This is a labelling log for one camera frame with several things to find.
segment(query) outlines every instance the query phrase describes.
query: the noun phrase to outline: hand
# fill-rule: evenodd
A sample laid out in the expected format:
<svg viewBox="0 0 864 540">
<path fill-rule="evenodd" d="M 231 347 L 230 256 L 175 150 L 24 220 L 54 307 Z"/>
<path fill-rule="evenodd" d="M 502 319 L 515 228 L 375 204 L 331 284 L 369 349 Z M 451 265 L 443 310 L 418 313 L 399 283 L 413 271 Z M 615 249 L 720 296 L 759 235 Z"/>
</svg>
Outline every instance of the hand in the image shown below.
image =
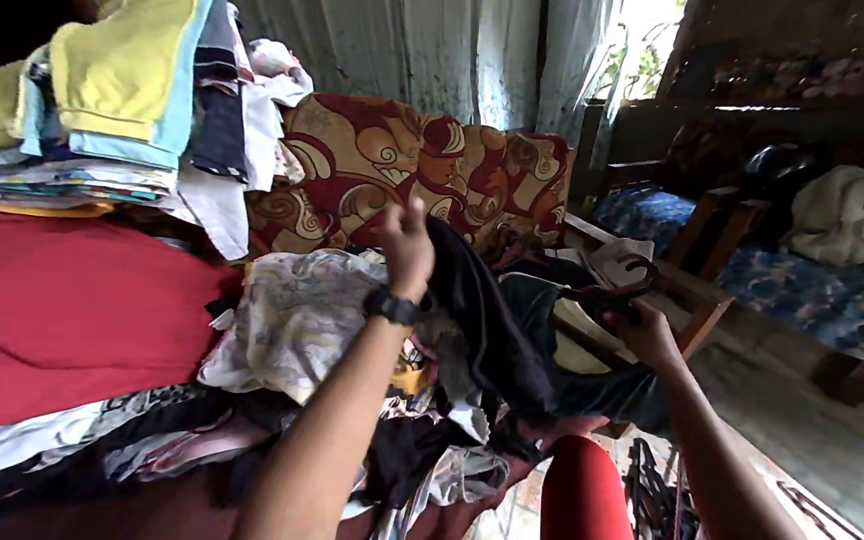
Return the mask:
<svg viewBox="0 0 864 540">
<path fill-rule="evenodd" d="M 667 374 L 685 367 L 686 361 L 679 353 L 679 345 L 672 335 L 666 314 L 641 299 L 632 300 L 631 303 L 642 314 L 641 325 L 632 325 L 618 313 L 605 314 L 606 321 L 618 330 L 618 337 L 625 341 L 626 347 L 658 373 Z"/>
<path fill-rule="evenodd" d="M 423 200 L 414 197 L 406 210 L 398 204 L 389 206 L 379 241 L 389 268 L 389 292 L 417 305 L 426 294 L 435 265 Z"/>
</svg>

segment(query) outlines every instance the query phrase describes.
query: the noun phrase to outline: floor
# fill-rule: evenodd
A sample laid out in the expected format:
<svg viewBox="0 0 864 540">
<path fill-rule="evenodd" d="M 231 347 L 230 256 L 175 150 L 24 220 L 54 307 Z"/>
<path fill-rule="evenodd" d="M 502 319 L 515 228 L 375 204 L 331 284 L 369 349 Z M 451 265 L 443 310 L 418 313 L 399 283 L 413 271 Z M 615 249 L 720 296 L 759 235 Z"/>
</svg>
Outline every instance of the floor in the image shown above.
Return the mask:
<svg viewBox="0 0 864 540">
<path fill-rule="evenodd" d="M 681 313 L 670 305 L 662 306 L 675 326 Z M 733 306 L 689 364 L 715 410 L 736 431 L 737 447 L 806 536 L 863 540 L 864 404 L 842 405 L 808 382 L 811 367 L 825 352 L 810 338 Z M 637 436 L 646 438 L 658 470 L 664 471 L 671 454 L 664 439 L 637 430 L 620 439 L 598 433 L 590 437 L 609 452 L 624 474 L 629 467 L 629 448 Z M 510 490 L 498 509 L 484 513 L 465 538 L 538 540 L 547 466 L 547 462 L 539 465 Z M 783 497 L 779 483 L 797 489 L 838 518 L 841 526 L 814 508 L 808 514 L 799 510 L 789 497 Z"/>
</svg>

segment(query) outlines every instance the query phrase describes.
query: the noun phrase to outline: clothes hanger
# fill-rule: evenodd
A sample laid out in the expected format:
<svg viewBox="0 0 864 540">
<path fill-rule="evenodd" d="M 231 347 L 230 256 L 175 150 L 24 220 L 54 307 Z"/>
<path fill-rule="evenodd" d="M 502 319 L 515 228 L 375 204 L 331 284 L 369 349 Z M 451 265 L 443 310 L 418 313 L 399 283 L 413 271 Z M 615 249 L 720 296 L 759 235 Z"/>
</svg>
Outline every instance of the clothes hanger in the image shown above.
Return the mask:
<svg viewBox="0 0 864 540">
<path fill-rule="evenodd" d="M 645 276 L 636 282 L 614 289 L 606 289 L 596 285 L 581 289 L 566 288 L 562 289 L 561 296 L 578 302 L 582 310 L 593 320 L 602 320 L 605 313 L 618 313 L 632 325 L 641 325 L 642 313 L 631 304 L 631 300 L 652 290 L 652 284 L 659 277 L 659 268 L 651 260 L 638 253 L 624 254 L 617 261 L 618 263 L 629 262 L 625 266 L 627 272 L 644 268 Z"/>
</svg>

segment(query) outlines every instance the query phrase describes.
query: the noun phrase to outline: red fabric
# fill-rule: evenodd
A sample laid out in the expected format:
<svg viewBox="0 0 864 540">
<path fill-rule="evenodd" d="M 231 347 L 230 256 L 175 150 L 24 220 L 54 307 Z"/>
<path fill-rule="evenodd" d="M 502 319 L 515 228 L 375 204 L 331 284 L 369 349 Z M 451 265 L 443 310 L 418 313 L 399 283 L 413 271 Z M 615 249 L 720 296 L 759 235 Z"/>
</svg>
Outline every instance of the red fabric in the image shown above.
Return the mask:
<svg viewBox="0 0 864 540">
<path fill-rule="evenodd" d="M 625 489 L 606 450 L 567 435 L 552 455 L 542 483 L 542 540 L 633 540 Z"/>
<path fill-rule="evenodd" d="M 0 426 L 189 381 L 235 282 L 136 230 L 0 213 Z"/>
</svg>

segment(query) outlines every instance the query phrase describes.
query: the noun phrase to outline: black watch strap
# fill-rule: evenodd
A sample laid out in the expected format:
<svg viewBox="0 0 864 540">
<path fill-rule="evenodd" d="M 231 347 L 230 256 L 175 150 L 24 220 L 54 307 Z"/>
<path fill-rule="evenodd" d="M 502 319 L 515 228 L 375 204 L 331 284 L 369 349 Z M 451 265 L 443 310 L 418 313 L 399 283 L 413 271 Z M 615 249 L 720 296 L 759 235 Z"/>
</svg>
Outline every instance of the black watch strap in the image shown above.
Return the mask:
<svg viewBox="0 0 864 540">
<path fill-rule="evenodd" d="M 367 315 L 379 315 L 405 326 L 416 324 L 423 314 L 412 301 L 393 296 L 385 285 L 368 293 L 365 308 Z"/>
</svg>

